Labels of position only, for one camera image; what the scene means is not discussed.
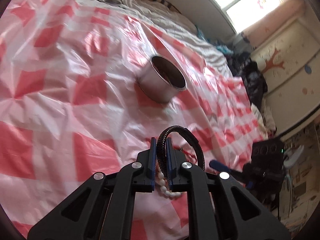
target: white bead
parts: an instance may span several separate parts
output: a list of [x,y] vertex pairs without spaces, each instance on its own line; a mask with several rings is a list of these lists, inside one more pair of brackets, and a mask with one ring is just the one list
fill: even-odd
[[164,179],[159,180],[158,184],[160,186],[165,186],[165,180]]
[[164,179],[164,175],[163,175],[163,173],[161,171],[158,173],[158,178],[159,179]]
[[160,187],[160,190],[164,193],[164,192],[167,191],[167,188],[166,188],[165,186],[161,186],[161,187]]

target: bed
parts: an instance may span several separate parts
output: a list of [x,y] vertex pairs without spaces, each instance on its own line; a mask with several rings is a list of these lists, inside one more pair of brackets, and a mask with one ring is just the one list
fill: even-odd
[[[0,203],[24,236],[94,172],[119,171],[171,125],[197,137],[207,171],[212,159],[241,170],[262,139],[242,80],[186,17],[121,1],[12,0],[0,19]],[[167,105],[136,83],[154,54],[187,80]],[[137,194],[132,239],[188,236],[186,201],[159,187]]]

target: stainless steel cup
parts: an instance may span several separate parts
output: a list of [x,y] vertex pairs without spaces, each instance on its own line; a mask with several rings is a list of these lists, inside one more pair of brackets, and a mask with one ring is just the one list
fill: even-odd
[[147,62],[138,83],[143,92],[157,103],[168,103],[180,91],[187,89],[181,71],[170,60],[158,55]]

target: black braided cable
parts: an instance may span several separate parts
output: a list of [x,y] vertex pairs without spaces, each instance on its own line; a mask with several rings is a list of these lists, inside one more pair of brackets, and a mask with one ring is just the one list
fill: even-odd
[[199,141],[197,138],[187,129],[179,125],[170,126],[169,128],[165,129],[159,136],[156,146],[156,153],[157,153],[157,159],[159,163],[159,167],[164,174],[165,177],[167,177],[167,158],[165,154],[165,144],[167,141],[167,137],[171,132],[177,132],[182,136],[187,143],[193,147],[196,153],[196,157],[198,160],[198,166],[204,171],[204,156],[203,151],[201,149],[201,146],[199,144]]

